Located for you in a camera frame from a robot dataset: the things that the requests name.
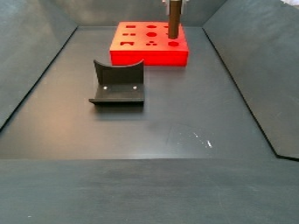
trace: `black plastic part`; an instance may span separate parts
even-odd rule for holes
[[[107,66],[97,60],[98,93],[94,104],[145,103],[145,62],[130,66]]]

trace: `circular hole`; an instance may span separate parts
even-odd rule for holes
[[[157,36],[157,33],[150,31],[150,32],[146,34],[146,36],[153,38],[153,37]]]
[[[178,42],[175,42],[175,41],[169,42],[169,46],[178,46],[178,45],[179,45],[179,43],[178,43]]]

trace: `gray floor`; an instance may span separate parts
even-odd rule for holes
[[[202,29],[186,69],[146,68],[145,109],[89,103],[114,30],[78,30],[2,132],[2,223],[297,224],[299,164],[276,158]]]
[[[0,134],[0,158],[274,158],[202,28],[187,67],[147,66],[141,107],[89,102],[115,27],[82,27]]]

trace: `white speck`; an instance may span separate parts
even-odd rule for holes
[[[211,141],[209,141],[209,146],[213,148],[213,146],[211,146]]]

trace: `hole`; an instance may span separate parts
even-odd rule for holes
[[[121,45],[123,46],[123,45],[134,45],[135,44],[135,42],[121,42]]]
[[[175,42],[175,41],[169,42],[169,46],[178,46],[178,45],[179,45],[179,42]]]
[[[157,33],[150,31],[150,32],[146,34],[146,36],[153,38],[153,37],[157,36]]]
[[[154,41],[150,41],[150,43],[146,44],[147,46],[158,46],[158,44]]]

